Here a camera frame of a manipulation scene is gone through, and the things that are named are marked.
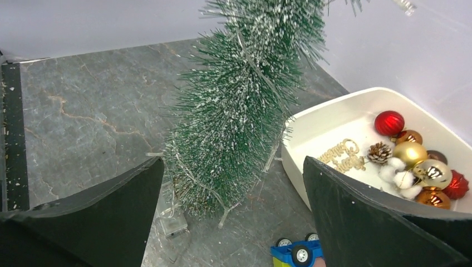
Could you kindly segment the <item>white plastic tray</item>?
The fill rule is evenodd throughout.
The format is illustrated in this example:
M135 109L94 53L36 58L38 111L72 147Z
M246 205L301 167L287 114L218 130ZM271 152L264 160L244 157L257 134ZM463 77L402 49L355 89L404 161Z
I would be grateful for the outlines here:
M388 144L389 138L374 127L377 115L387 110L400 113L405 127L421 134L426 149L442 153L451 169L471 179L471 147L465 141L407 97L373 87L308 108L287 121L282 164L305 204L309 202L303 180L305 158L324 156L340 142L353 147L359 157L377 142Z

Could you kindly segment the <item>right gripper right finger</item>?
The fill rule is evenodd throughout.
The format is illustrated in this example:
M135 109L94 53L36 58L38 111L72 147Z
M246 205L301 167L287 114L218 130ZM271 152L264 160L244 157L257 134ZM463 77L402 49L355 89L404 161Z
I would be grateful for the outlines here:
M402 199L306 157L303 181L327 266L470 266L471 214Z

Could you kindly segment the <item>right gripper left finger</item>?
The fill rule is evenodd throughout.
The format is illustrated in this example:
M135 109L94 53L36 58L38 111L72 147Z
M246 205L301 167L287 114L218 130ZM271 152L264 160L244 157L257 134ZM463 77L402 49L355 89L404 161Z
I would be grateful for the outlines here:
M71 196L2 212L1 265L140 266L163 173L153 157Z

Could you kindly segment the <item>orange shiny bauble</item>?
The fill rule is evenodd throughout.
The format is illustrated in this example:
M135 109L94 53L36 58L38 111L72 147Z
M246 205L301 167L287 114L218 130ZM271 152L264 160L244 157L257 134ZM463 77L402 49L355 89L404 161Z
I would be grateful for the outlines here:
M427 206L433 206L440 209L450 210L450 198L437 187L424 187L415 197L415 201Z

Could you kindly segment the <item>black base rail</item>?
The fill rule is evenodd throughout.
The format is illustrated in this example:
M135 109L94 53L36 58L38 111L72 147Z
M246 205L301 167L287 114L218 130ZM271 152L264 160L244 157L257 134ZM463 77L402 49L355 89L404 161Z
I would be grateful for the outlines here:
M21 72L1 53L1 212L30 207Z

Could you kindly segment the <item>red glitter bauble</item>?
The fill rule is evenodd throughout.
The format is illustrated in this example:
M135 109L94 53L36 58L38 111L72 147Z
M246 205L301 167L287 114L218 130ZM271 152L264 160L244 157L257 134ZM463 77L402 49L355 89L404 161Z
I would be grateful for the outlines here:
M374 120L374 128L382 136L397 135L404 129L404 126L404 117L393 110L379 113Z

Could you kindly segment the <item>gold merry christmas sign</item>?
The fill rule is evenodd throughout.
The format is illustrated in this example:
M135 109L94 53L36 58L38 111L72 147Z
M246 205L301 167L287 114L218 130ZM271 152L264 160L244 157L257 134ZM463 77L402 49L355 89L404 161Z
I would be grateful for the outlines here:
M350 170L366 171L365 157L360 155L359 145L352 139L343 139L317 157L317 160L343 174Z

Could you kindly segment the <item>frosted pine cone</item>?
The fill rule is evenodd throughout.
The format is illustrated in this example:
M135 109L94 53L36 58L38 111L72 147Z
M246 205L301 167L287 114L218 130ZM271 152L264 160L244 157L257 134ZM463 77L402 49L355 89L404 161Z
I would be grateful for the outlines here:
M392 156L391 147L383 142L378 142L370 145L367 151L367 158L376 164L386 164L388 159Z

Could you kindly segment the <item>white cotton boll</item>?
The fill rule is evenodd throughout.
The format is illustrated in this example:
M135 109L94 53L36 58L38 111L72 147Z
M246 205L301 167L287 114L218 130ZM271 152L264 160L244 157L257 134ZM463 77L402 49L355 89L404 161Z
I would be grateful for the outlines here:
M413 200L422 191L422 186L412 171L406 170L406 164L397 157L387 159L380 167L378 176L404 199Z

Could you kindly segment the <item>small frosted christmas tree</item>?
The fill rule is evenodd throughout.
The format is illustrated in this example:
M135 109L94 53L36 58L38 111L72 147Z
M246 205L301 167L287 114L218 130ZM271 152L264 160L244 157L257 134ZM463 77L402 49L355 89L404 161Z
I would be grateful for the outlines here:
M303 64L326 51L328 1L207 1L222 27L205 33L180 75L165 156L178 201L222 214L250 191L304 89Z

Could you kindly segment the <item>dark red bauble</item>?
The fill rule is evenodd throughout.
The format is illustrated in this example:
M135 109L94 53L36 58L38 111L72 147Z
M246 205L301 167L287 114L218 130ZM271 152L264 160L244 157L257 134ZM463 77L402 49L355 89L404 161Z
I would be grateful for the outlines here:
M453 175L451 182L442 191L452 200L462 199L469 191L469 181L456 170L451 172Z

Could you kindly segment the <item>brown matte bauble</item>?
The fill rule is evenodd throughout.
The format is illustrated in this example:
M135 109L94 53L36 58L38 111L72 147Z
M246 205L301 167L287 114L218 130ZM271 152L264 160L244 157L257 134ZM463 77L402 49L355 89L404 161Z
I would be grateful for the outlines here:
M443 162L444 164L448 164L447 157L437 150L427 150L427 155L429 159L434 159Z

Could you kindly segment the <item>copper shiny bauble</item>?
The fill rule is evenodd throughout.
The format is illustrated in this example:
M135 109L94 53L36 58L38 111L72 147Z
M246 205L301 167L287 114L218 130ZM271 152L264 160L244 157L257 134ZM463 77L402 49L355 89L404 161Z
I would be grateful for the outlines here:
M403 142L415 142L420 145L423 144L422 135L415 130L403 130L395 137L395 144L401 144Z

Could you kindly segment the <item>gold shiny bauble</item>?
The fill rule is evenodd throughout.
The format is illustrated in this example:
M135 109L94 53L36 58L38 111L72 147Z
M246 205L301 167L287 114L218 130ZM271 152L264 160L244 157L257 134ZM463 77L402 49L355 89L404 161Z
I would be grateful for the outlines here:
M417 142L402 142L396 145L392 152L393 157L402 160L407 167L428 159L426 148Z

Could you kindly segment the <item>silver gold bauble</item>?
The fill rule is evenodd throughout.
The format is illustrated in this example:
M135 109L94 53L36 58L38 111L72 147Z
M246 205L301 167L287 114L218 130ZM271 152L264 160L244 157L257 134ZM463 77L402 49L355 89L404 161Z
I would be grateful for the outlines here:
M414 176L423 187L436 187L440 190L449 186L453 173L447 164L439 160L427 159L417 163L412 169Z

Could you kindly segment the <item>clear battery box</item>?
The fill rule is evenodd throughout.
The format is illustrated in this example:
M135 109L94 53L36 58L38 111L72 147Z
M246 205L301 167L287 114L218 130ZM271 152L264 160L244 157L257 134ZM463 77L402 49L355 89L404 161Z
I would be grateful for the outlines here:
M188 223L180 206L181 204L176 197L173 183L171 181L163 183L160 189L156 214L166 238L178 235L188 228Z

